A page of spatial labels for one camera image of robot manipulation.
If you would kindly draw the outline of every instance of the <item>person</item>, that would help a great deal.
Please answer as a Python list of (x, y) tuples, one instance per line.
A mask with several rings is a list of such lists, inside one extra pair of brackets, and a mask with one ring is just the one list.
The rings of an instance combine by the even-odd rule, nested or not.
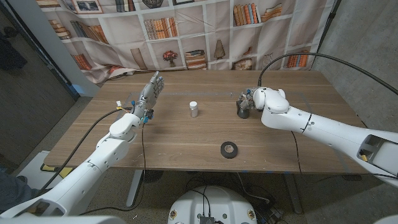
[(0, 172), (0, 213), (34, 198), (38, 192), (27, 185), (26, 177)]

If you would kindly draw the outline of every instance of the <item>wooden table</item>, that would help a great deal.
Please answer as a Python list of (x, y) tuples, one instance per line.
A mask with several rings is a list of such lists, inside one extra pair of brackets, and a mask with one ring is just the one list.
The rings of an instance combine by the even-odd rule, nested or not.
[[(290, 131), (265, 127), (261, 114), (251, 111), (248, 119), (236, 115), (236, 100), (242, 91), (257, 85), (260, 71), (162, 72), (165, 86), (154, 106), (154, 119), (144, 127), (147, 169), (249, 172), (299, 172), (296, 147)], [(60, 166), (87, 129), (102, 115), (137, 94), (153, 73), (108, 81), (45, 158), (49, 166)], [(361, 120), (326, 78), (315, 71), (266, 72), (262, 85), (281, 88), (296, 108), (363, 127)], [(197, 101), (199, 115), (190, 117), (189, 102)], [(108, 132), (117, 113), (92, 130), (77, 150), (70, 167), (83, 162)], [(115, 167), (143, 168), (141, 131), (127, 156)], [(296, 134), (302, 171), (305, 173), (365, 172), (340, 152)], [(234, 159), (220, 154), (221, 144), (238, 146)]]

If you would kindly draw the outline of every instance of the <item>roll of black tape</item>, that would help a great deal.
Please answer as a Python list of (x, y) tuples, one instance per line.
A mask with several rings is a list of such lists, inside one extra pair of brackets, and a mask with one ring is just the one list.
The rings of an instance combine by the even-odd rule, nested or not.
[(238, 155), (238, 147), (233, 142), (224, 142), (221, 145), (221, 155), (227, 159), (232, 159)]

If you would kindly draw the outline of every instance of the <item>black electrical tape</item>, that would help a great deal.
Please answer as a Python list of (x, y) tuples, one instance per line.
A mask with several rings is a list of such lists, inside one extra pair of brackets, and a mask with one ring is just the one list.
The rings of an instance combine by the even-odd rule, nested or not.
[[(226, 146), (231, 146), (234, 150), (232, 152), (225, 151)], [(221, 155), (223, 155), (227, 159), (232, 159), (236, 155), (238, 155), (238, 147), (233, 142), (224, 142), (221, 145)]]

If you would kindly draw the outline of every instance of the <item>small white bottle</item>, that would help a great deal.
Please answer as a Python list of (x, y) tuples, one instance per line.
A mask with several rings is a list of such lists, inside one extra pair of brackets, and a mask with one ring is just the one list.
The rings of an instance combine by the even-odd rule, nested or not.
[(198, 103), (192, 101), (191, 103), (189, 103), (189, 108), (191, 110), (191, 117), (196, 118), (198, 116)]

